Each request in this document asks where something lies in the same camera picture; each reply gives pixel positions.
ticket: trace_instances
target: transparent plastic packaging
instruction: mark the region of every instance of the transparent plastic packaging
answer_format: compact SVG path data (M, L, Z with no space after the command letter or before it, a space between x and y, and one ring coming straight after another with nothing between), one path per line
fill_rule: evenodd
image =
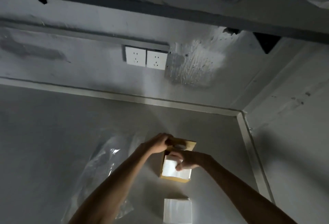
M103 130L99 144L79 177L73 196L64 213L61 224L67 224L84 200L144 142L141 133L122 134ZM126 199L120 206L116 219L128 214L134 208Z

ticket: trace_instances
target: forearm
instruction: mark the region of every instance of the forearm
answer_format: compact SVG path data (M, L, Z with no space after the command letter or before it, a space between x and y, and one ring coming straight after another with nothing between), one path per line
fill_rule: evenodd
M203 167L222 188L249 224L296 224L281 209L217 163L211 156L200 159Z
M95 191L83 202L69 224L110 223L117 215L120 205L139 170L150 156L145 145L125 160Z

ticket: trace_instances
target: person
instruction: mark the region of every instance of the person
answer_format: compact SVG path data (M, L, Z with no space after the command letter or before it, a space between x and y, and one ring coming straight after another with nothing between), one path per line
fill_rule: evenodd
M108 224L115 219L135 177L148 157L167 149L171 135L160 133L142 143L82 203L69 224ZM281 209L222 167L210 155L195 151L172 151L176 169L203 168L216 181L248 224L296 224Z

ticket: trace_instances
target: outlet plate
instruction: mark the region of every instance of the outlet plate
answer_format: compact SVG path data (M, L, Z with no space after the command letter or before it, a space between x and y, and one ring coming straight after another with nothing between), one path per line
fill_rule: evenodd
M167 53L158 51L147 51L146 67L165 70L167 56Z
M125 47L127 64L146 66L146 50L134 47Z

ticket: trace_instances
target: person's left hand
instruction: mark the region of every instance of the person's left hand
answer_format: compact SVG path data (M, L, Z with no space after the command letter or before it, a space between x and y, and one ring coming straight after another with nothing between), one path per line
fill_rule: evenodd
M145 146L150 154L160 153L165 151L168 147L168 138L172 137L172 135L166 133L159 133L155 137L151 138L147 142L145 142Z

